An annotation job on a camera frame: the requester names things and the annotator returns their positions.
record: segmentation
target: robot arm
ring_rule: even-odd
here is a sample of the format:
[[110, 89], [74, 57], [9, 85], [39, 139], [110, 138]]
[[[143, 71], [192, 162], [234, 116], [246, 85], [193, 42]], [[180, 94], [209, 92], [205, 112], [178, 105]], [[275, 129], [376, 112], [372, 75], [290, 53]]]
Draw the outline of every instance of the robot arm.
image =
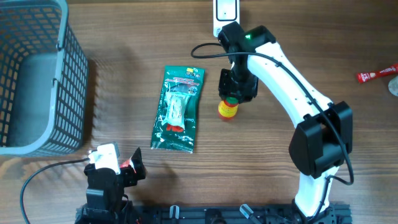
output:
[[135, 186], [146, 177], [140, 148], [121, 165], [116, 142], [98, 146], [88, 157], [90, 163], [84, 171], [87, 203], [76, 210], [75, 224], [140, 223], [132, 202], [124, 194], [124, 188]]
[[[284, 55], [275, 37], [260, 26], [244, 32], [236, 22], [223, 27], [218, 36], [221, 46], [230, 53], [231, 70], [222, 70], [219, 93], [222, 99], [234, 97], [239, 103], [251, 101], [257, 95], [260, 79], [279, 100], [296, 128], [289, 146], [289, 154], [300, 171], [299, 190], [294, 200], [304, 223], [313, 222], [313, 217], [329, 206], [329, 179], [344, 163], [341, 145], [332, 131], [325, 125], [324, 112], [337, 130], [347, 153], [352, 151], [353, 119], [352, 111], [345, 102], [334, 105], [332, 101], [317, 91]], [[235, 52], [255, 52], [268, 55], [275, 63], [259, 55], [234, 54]], [[280, 65], [291, 71], [287, 73]], [[311, 94], [313, 101], [305, 94], [302, 86]], [[326, 194], [323, 206], [322, 197]]]
[[[323, 96], [304, 79], [300, 72], [286, 58], [277, 42], [268, 42], [261, 45], [256, 48], [256, 52], [277, 58], [278, 61], [282, 62], [300, 80], [323, 110], [329, 108], [328, 105], [332, 103], [331, 100]], [[257, 76], [266, 84], [272, 94], [279, 100], [290, 116], [294, 128], [304, 121], [304, 116], [307, 114], [315, 116], [319, 113], [290, 75], [279, 67], [276, 67], [275, 63], [259, 56], [249, 55], [248, 69], [253, 75]]]

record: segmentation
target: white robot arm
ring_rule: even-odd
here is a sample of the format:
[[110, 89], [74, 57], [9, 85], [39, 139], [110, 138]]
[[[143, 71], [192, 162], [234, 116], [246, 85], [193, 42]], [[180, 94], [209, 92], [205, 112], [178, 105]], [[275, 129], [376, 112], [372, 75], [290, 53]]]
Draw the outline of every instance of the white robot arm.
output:
[[[282, 62], [300, 80], [324, 111], [329, 108], [329, 104], [332, 103], [331, 100], [323, 96], [319, 91], [312, 87], [306, 79], [304, 79], [300, 72], [286, 58], [277, 42], [268, 42], [256, 48], [256, 52], [277, 58], [278, 61]], [[287, 114], [290, 116], [294, 128], [304, 121], [304, 116], [307, 114], [310, 116], [319, 114], [319, 111], [313, 104], [311, 104], [303, 90], [297, 85], [292, 77], [290, 77], [290, 75], [288, 75], [284, 70], [276, 67], [275, 63], [259, 56], [249, 55], [248, 69], [253, 75], [257, 76], [264, 84], [266, 84], [268, 89], [270, 89], [272, 94], [274, 94], [278, 99], [281, 105], [285, 108]], [[324, 171], [322, 175], [316, 179], [310, 175], [300, 173], [300, 183], [298, 193], [295, 197], [295, 203], [306, 217], [311, 217], [315, 214], [319, 206], [319, 202], [322, 199], [323, 189], [326, 184], [325, 178], [329, 175], [335, 175], [337, 170], [338, 167], [334, 166]], [[329, 207], [329, 191], [330, 188], [328, 188], [326, 200], [320, 212]]]
[[[293, 206], [302, 223], [314, 223], [329, 207], [330, 182], [337, 179], [351, 185], [353, 172], [348, 154], [352, 151], [352, 111], [345, 102], [333, 102], [317, 91], [284, 55], [275, 37], [259, 26], [244, 32], [237, 22], [223, 26], [220, 44], [195, 47], [194, 58], [228, 56], [231, 70], [222, 69], [219, 94], [239, 103], [257, 96], [261, 80], [279, 100], [296, 128], [289, 154], [300, 171], [300, 184]], [[194, 51], [205, 45], [220, 45], [226, 54], [197, 56]], [[350, 182], [335, 174], [344, 161]]]

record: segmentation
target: basket handle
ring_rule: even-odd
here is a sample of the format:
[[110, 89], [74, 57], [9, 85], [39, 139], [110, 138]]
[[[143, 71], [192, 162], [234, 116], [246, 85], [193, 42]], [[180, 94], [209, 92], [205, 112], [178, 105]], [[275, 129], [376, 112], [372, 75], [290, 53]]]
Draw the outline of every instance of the basket handle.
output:
[[62, 17], [60, 23], [60, 30], [58, 32], [57, 50], [60, 51], [65, 46], [65, 36], [69, 18], [69, 7], [66, 0], [54, 0], [61, 7]]

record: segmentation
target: wooden table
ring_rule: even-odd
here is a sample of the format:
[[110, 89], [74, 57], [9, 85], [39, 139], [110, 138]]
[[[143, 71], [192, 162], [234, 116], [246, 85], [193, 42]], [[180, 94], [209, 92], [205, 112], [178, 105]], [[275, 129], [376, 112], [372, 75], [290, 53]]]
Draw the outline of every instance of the wooden table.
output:
[[[363, 85], [354, 77], [397, 61], [397, 7], [396, 1], [372, 0], [241, 3], [245, 29], [267, 26], [316, 89], [353, 109], [355, 184], [333, 183], [330, 200], [349, 203], [355, 223], [398, 218], [398, 98], [387, 89], [392, 77]], [[260, 84], [257, 98], [239, 106], [236, 119], [220, 121], [218, 79], [228, 61], [189, 55], [197, 44], [216, 42], [212, 15], [211, 1], [71, 4], [70, 24], [90, 60], [85, 145], [65, 157], [0, 157], [0, 223], [23, 222], [19, 192], [34, 171], [110, 141], [119, 143], [120, 161], [142, 149], [149, 174], [126, 190], [135, 204], [290, 203], [299, 171], [288, 153], [294, 127], [283, 107]], [[193, 154], [149, 148], [165, 65], [206, 69]], [[32, 223], [74, 221], [75, 209], [86, 202], [83, 168], [56, 167], [28, 185]], [[338, 175], [348, 178], [345, 165]]]

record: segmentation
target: wire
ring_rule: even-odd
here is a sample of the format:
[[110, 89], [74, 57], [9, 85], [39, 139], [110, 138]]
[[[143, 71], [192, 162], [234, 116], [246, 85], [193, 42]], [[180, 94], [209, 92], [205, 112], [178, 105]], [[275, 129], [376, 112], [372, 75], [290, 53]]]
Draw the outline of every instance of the wire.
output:
[[297, 85], [302, 89], [302, 91], [305, 93], [305, 95], [307, 96], [307, 98], [311, 101], [311, 103], [316, 107], [316, 109], [319, 111], [319, 114], [321, 115], [321, 117], [323, 118], [326, 127], [328, 127], [336, 141], [338, 142], [338, 144], [340, 145], [341, 151], [343, 153], [343, 157], [344, 160], [347, 163], [347, 167], [348, 167], [348, 173], [349, 173], [349, 181], [343, 180], [340, 177], [337, 177], [335, 175], [329, 175], [326, 177], [325, 180], [325, 188], [323, 189], [323, 193], [322, 193], [322, 199], [320, 201], [320, 204], [314, 214], [314, 216], [312, 216], [311, 220], [315, 220], [317, 218], [317, 216], [320, 213], [320, 210], [322, 209], [322, 206], [325, 204], [325, 200], [326, 200], [326, 195], [328, 192], [328, 186], [330, 183], [330, 179], [335, 179], [345, 185], [352, 185], [354, 183], [354, 171], [353, 171], [353, 167], [351, 165], [351, 160], [348, 157], [348, 153], [346, 150], [346, 147], [343, 143], [343, 140], [341, 139], [341, 136], [338, 134], [336, 128], [333, 126], [333, 124], [331, 123], [330, 119], [326, 116], [325, 112], [322, 110], [322, 108], [318, 105], [316, 99], [314, 99], [312, 97], [312, 95], [310, 94], [310, 92], [308, 92], [308, 90], [304, 87], [304, 85], [300, 82], [300, 80], [298, 80], [298, 78], [287, 68], [285, 67], [285, 65], [283, 65], [282, 62], [276, 60], [275, 58], [268, 56], [268, 55], [264, 55], [264, 54], [260, 54], [257, 52], [233, 52], [233, 53], [223, 53], [223, 54], [215, 54], [215, 55], [194, 55], [193, 53], [199, 49], [200, 47], [204, 47], [204, 46], [209, 46], [209, 45], [215, 45], [215, 46], [221, 46], [221, 44], [218, 43], [205, 43], [205, 44], [200, 44], [197, 45], [196, 47], [194, 47], [191, 51], [191, 56], [193, 58], [218, 58], [218, 57], [228, 57], [228, 56], [232, 56], [232, 55], [255, 55], [255, 56], [259, 56], [265, 59], [270, 60], [271, 62], [274, 62], [276, 64], [277, 67], [280, 67], [281, 69], [285, 70], [286, 73], [288, 73], [290, 75], [291, 78], [293, 78], [293, 80], [297, 83]]
[[22, 188], [21, 188], [21, 194], [20, 194], [20, 196], [19, 196], [19, 204], [20, 204], [20, 206], [21, 206], [22, 216], [24, 217], [24, 220], [25, 220], [25, 222], [26, 222], [27, 224], [30, 224], [30, 221], [29, 221], [29, 219], [27, 218], [26, 211], [25, 211], [25, 206], [24, 206], [24, 192], [25, 192], [25, 188], [26, 188], [27, 184], [29, 184], [29, 182], [33, 179], [33, 177], [35, 177], [37, 174], [39, 174], [39, 173], [41, 173], [41, 172], [43, 172], [43, 171], [45, 171], [46, 169], [51, 168], [51, 167], [55, 167], [55, 166], [59, 166], [59, 165], [65, 165], [65, 164], [74, 164], [74, 163], [78, 163], [78, 162], [85, 162], [85, 161], [88, 161], [88, 160], [90, 160], [90, 159], [89, 159], [89, 158], [86, 158], [86, 159], [79, 159], [79, 160], [75, 160], [75, 161], [65, 161], [65, 162], [58, 162], [58, 163], [50, 164], [50, 165], [45, 166], [45, 167], [39, 169], [38, 171], [36, 171], [34, 174], [32, 174], [32, 175], [25, 181], [24, 185], [23, 185]]

